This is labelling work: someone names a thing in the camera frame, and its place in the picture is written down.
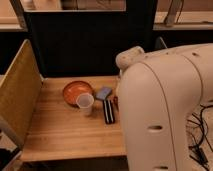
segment wooden panel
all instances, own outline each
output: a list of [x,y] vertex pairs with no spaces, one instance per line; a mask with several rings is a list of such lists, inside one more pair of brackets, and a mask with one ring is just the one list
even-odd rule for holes
[[18,24],[16,14],[9,0],[0,0],[0,24]]
[[4,78],[4,75],[0,75],[0,82],[1,82],[1,80]]
[[115,76],[48,78],[43,82],[32,124],[21,155],[23,161],[42,161],[125,155],[119,113],[116,123],[106,125],[102,102],[95,101],[91,117],[81,115],[62,96],[66,84],[87,81],[95,92],[116,87]]
[[29,41],[24,41],[0,84],[0,128],[22,147],[41,79]]
[[44,10],[44,11],[61,10],[60,0],[33,0],[33,1],[21,0],[21,3],[25,10]]

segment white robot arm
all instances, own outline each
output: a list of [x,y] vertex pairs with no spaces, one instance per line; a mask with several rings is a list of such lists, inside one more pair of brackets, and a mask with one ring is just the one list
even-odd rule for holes
[[131,171],[191,170],[186,117],[213,98],[212,49],[200,44],[141,51],[130,55],[128,65],[128,53],[117,56],[125,71],[118,99]]

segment black panel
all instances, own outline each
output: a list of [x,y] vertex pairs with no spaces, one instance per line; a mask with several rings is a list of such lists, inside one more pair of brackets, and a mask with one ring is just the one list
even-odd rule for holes
[[26,38],[26,32],[0,32],[0,74],[6,72]]
[[44,76],[111,75],[115,56],[140,45],[148,49],[156,0],[128,0],[126,12],[25,13]]

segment plastic cup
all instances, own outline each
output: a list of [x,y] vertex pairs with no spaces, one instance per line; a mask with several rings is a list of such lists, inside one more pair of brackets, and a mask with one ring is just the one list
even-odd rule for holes
[[94,103],[94,97],[89,93],[82,93],[76,99],[76,104],[81,110],[81,113],[85,116],[89,116],[92,113],[92,106]]

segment wooden tabletop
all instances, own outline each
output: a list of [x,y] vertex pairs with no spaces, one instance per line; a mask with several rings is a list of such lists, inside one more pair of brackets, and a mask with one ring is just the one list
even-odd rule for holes
[[103,86],[113,89],[115,76],[47,78],[35,107],[31,127],[20,159],[24,162],[126,155],[119,113],[114,106],[116,123],[106,125],[102,102],[96,100],[92,116],[83,116],[62,96],[70,82],[88,82],[95,92]]

